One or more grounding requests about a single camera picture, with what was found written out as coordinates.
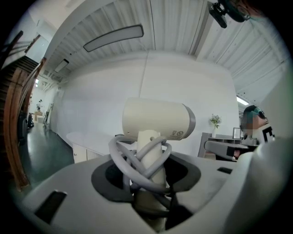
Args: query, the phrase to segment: floor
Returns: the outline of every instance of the floor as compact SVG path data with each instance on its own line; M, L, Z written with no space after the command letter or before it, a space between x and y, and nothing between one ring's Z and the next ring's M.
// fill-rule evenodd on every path
M30 185L18 192L11 185L11 194L21 201L32 189L60 169L73 164L73 151L57 134L34 122L27 134L27 142L20 146L20 156Z

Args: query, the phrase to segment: light fixture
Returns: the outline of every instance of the light fixture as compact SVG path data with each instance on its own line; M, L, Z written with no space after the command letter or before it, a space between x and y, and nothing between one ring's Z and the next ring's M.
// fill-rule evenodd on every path
M55 68L55 72L60 72L64 67L66 67L69 62L66 59L63 59L61 63Z
M86 51L91 52L95 49L98 49L102 46L123 41L126 39L132 39L137 37L142 37L144 35L143 27L141 24L133 25L130 27L120 28L111 32L108 32L96 39L85 44L83 47Z
M241 104L247 106L249 103L241 99L240 97L237 97L237 102L240 102Z

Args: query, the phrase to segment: desk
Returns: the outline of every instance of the desk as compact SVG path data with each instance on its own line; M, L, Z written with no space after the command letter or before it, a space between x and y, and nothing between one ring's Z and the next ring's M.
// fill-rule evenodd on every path
M67 139L73 144L74 162L83 162L109 154L109 142L114 136L105 133L72 132L67 134ZM133 144L120 143L127 149L136 149Z

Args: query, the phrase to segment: flower vase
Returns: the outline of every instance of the flower vase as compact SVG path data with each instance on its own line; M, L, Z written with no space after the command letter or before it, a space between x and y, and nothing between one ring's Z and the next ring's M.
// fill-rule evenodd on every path
M217 135L217 128L214 128L212 132L212 138L216 138L216 135Z

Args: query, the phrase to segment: curved white wall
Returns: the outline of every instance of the curved white wall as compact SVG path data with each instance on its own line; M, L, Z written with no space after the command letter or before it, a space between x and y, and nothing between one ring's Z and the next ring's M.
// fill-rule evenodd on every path
M222 117L219 134L232 135L239 126L229 71L189 55L151 51L94 62L73 72L54 98L51 129L67 142L66 134L73 131L114 136L122 133L126 99L139 96L181 102L194 112L194 132L172 141L174 151L197 156L202 132L212 132L212 114Z

